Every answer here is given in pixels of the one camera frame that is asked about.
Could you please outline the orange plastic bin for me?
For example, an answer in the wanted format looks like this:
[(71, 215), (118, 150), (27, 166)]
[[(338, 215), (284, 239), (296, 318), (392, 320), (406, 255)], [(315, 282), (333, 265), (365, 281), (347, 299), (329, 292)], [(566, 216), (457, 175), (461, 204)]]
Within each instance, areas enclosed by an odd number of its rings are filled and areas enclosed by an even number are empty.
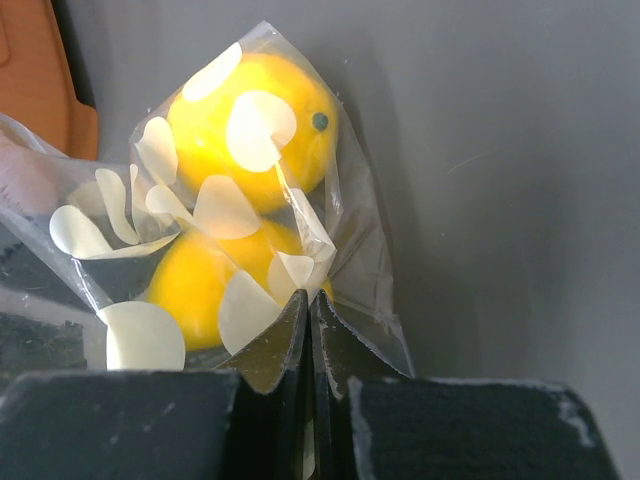
[(1, 3), (1, 112), (71, 157), (97, 158), (97, 112), (76, 96), (50, 1)]

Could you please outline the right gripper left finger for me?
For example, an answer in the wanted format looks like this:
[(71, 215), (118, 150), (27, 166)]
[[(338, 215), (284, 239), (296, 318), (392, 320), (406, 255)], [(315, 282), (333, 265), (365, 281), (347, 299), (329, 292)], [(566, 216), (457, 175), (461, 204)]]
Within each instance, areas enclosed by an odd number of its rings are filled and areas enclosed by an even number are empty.
[(1, 397), (5, 479), (299, 479), (308, 304), (213, 370), (53, 371)]

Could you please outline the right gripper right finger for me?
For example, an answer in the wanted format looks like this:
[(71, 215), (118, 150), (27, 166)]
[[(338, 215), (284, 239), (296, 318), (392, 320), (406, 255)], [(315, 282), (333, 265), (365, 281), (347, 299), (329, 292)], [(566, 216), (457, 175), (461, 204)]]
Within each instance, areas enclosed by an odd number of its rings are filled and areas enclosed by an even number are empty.
[(539, 380), (412, 379), (310, 308), (319, 479), (615, 479), (586, 404)]

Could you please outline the yellow fake fruit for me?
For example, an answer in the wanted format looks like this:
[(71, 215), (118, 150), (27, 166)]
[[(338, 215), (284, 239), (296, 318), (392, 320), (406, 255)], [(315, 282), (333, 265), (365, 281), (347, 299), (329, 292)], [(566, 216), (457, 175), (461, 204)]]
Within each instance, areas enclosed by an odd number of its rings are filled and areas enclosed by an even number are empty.
[(335, 158), (337, 103), (323, 82), (290, 60), (248, 53), (205, 97), (179, 95), (167, 120), (181, 179), (193, 191), (228, 175), (259, 212), (281, 208), (278, 172), (304, 192)]
[(234, 355), (277, 320), (296, 290), (281, 257), (302, 254), (298, 233), (270, 220), (216, 241), (192, 227), (160, 261), (147, 300), (173, 316), (189, 352)]

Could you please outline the polka dot zip bag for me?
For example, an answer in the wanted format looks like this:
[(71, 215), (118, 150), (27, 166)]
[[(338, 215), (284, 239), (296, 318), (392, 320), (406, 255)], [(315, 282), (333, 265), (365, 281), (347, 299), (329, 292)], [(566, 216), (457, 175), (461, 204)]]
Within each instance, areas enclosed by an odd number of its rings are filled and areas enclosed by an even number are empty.
[[(310, 192), (278, 172), (285, 203), (257, 211), (228, 175), (199, 191), (181, 179), (167, 120), (179, 95), (197, 101), (248, 53), (281, 56), (330, 90), (339, 114), (335, 158)], [(348, 115), (312, 64), (260, 23), (194, 73), (134, 128), (129, 156), (72, 158), (9, 116), (1, 119), (1, 370), (177, 370), (234, 355), (189, 352), (173, 316), (147, 300), (173, 242), (195, 227), (237, 239), (270, 220), (298, 233), (303, 254), (281, 257), (297, 291), (325, 293), (380, 358), (413, 371), (394, 311), (393, 276), (372, 171)]]

